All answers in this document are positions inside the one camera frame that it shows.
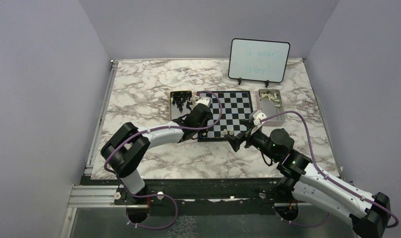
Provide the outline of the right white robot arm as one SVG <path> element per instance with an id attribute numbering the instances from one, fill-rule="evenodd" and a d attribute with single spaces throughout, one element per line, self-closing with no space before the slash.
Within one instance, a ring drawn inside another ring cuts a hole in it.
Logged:
<path id="1" fill-rule="evenodd" d="M 234 151 L 245 143 L 246 148 L 253 146 L 277 163 L 277 169 L 284 175 L 276 188 L 279 200 L 288 202 L 294 198 L 325 210 L 344 220 L 361 238 L 383 236 L 391 217 L 389 197 L 356 188 L 324 171 L 293 148 L 294 140 L 285 129 L 274 129 L 269 135 L 260 129 L 250 129 L 224 138 Z"/>

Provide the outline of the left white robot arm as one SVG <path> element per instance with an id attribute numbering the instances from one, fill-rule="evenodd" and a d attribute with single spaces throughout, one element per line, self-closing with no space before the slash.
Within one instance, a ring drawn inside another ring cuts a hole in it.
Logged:
<path id="1" fill-rule="evenodd" d="M 128 199 L 141 203 L 146 197 L 146 190 L 137 168 L 147 150 L 191 139 L 197 131 L 206 127 L 212 117 L 209 107 L 199 104 L 185 117 L 155 128 L 141 129 L 127 122 L 104 144 L 101 156 L 127 187 Z"/>

